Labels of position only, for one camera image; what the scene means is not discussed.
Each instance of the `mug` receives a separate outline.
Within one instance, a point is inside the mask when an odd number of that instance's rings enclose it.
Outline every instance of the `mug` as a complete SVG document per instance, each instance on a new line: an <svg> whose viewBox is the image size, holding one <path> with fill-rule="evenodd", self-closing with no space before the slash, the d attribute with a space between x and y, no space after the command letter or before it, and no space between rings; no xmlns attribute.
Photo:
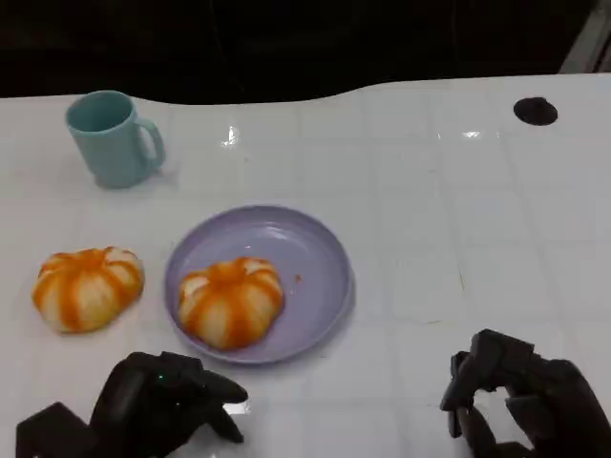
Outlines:
<svg viewBox="0 0 611 458"><path fill-rule="evenodd" d="M104 188L128 188L150 176L165 160L157 126L137 116L132 99L117 91L97 91L76 100L66 123L95 182ZM153 139L150 156L142 138Z"/></svg>

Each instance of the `table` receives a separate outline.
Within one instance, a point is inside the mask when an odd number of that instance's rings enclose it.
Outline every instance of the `table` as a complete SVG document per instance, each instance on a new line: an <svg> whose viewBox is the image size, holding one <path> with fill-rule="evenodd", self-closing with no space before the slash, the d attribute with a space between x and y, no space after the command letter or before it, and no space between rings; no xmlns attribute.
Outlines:
<svg viewBox="0 0 611 458"><path fill-rule="evenodd" d="M205 360L250 392L246 444L202 430L177 457L465 456L438 409L449 360L491 327L578 364L611 412L611 76L393 83L301 103L137 101L166 140L162 175L95 187L64 126L73 96L0 102L0 449L54 401L85 420L132 351L187 353L162 303L173 247L230 207L309 212L345 244L357 305L325 346L287 364ZM513 114L558 108L548 127ZM118 245L143 260L140 302L103 331L57 336L30 291L56 251ZM522 437L502 396L477 403Z"/></svg>

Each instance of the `plate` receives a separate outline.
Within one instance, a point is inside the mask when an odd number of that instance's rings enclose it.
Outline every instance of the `plate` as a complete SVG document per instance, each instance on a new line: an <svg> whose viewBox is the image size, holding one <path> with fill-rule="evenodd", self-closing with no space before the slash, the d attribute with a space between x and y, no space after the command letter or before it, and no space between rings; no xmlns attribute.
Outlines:
<svg viewBox="0 0 611 458"><path fill-rule="evenodd" d="M257 343L219 351L181 328L179 285L191 271L240 256L275 265L284 309ZM165 303L181 337L199 352L231 363L275 363L308 350L336 327L354 305L354 276L346 250L319 220L284 207L241 207L206 220L179 244L165 272Z"/></svg>

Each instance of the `dark wall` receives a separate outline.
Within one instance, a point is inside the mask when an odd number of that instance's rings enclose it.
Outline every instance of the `dark wall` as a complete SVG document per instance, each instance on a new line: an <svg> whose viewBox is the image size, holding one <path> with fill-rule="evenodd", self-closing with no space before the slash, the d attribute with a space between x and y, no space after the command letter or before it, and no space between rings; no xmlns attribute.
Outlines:
<svg viewBox="0 0 611 458"><path fill-rule="evenodd" d="M395 80L558 71L593 0L7 0L0 96L313 98Z"/></svg>

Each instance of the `black hole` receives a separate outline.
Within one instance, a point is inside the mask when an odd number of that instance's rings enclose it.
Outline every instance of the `black hole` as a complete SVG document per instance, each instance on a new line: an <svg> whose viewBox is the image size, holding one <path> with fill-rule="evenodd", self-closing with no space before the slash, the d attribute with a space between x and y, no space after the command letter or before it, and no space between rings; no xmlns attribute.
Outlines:
<svg viewBox="0 0 611 458"><path fill-rule="evenodd" d="M549 126L558 119L558 110L543 97L522 98L514 105L520 121L533 126Z"/></svg>

